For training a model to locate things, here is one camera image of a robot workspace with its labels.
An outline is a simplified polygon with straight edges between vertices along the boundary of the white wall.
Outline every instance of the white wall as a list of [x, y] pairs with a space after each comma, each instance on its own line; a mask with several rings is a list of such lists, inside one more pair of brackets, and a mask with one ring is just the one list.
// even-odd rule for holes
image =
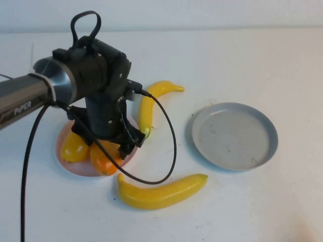
[[99, 12], [102, 30], [117, 31], [323, 25], [323, 0], [0, 0], [0, 33], [69, 31], [85, 10]]

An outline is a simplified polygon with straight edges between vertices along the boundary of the pink plate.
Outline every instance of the pink plate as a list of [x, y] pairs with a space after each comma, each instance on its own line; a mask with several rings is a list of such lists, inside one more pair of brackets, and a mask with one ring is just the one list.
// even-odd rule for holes
[[[130, 118], [130, 117], [127, 117], [127, 118], [132, 126], [134, 126], [135, 128], [138, 128], [136, 122], [132, 118]], [[57, 140], [56, 140], [57, 160], [59, 161], [60, 165], [64, 169], [66, 169], [67, 171], [69, 171], [73, 174], [80, 175], [80, 176], [101, 176], [93, 168], [90, 159], [86, 159], [84, 161], [80, 161], [80, 162], [76, 162], [76, 163], [67, 163], [61, 158], [60, 150], [63, 145], [63, 141], [64, 141], [67, 133], [71, 130], [73, 123], [74, 123], [74, 121], [67, 122], [57, 137]], [[131, 160], [131, 158], [134, 156], [136, 151], [137, 151], [137, 147], [134, 148], [132, 153], [126, 157], [126, 159], [121, 163], [120, 166], [124, 166], [125, 164], [127, 164]]]

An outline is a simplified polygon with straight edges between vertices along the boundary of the silver cylindrical joint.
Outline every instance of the silver cylindrical joint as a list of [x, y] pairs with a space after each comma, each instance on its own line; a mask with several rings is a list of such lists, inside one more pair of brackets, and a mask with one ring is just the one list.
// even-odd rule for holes
[[52, 57], [40, 59], [34, 65], [36, 73], [50, 79], [55, 90], [56, 101], [71, 104], [76, 99], [77, 86], [71, 70]]

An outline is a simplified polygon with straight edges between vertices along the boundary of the plastic fruit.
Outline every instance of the plastic fruit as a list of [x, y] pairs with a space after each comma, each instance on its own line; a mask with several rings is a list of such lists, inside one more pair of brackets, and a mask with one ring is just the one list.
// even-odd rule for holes
[[194, 174], [158, 188], [139, 188], [118, 174], [118, 194], [127, 205], [140, 209], [159, 209], [181, 202], [197, 193], [206, 183], [207, 175]]
[[[120, 152], [118, 151], [120, 145], [105, 140], [99, 142], [115, 162], [120, 165], [122, 162]], [[94, 169], [101, 175], [112, 175], [117, 171], [115, 165], [113, 165], [96, 144], [92, 144], [90, 147], [90, 159]]]
[[61, 147], [61, 157], [68, 163], [83, 161], [89, 157], [89, 146], [80, 136], [69, 131]]
[[[184, 87], [174, 85], [169, 81], [160, 81], [152, 84], [148, 89], [151, 95], [158, 98], [169, 92], [184, 92]], [[139, 107], [139, 121], [138, 126], [142, 133], [148, 138], [152, 127], [152, 112], [154, 100], [150, 97], [143, 97]]]

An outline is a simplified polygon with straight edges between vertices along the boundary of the white table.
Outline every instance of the white table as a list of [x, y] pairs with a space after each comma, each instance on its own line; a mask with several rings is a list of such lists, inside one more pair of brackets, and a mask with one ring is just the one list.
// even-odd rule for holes
[[[54, 145], [67, 118], [51, 108], [30, 155], [26, 241], [323, 240], [323, 29], [120, 32], [98, 38], [127, 54], [129, 78], [144, 87], [163, 79], [185, 86], [184, 93], [160, 98], [178, 139], [177, 165], [169, 181], [205, 173], [208, 182], [195, 196], [165, 209], [127, 207], [116, 194], [115, 176], [77, 177], [58, 165]], [[70, 47], [72, 36], [0, 35], [0, 73], [26, 74], [32, 44], [35, 62], [55, 48]], [[139, 100], [129, 103], [134, 118]], [[257, 108], [276, 126], [279, 147], [265, 165], [228, 172], [209, 164], [194, 148], [192, 115], [228, 101]], [[77, 105], [85, 104], [81, 100]], [[2, 242], [19, 241], [22, 164], [37, 113], [0, 131]], [[153, 126], [126, 166], [149, 180], [167, 173], [173, 155], [171, 133], [158, 108]]]

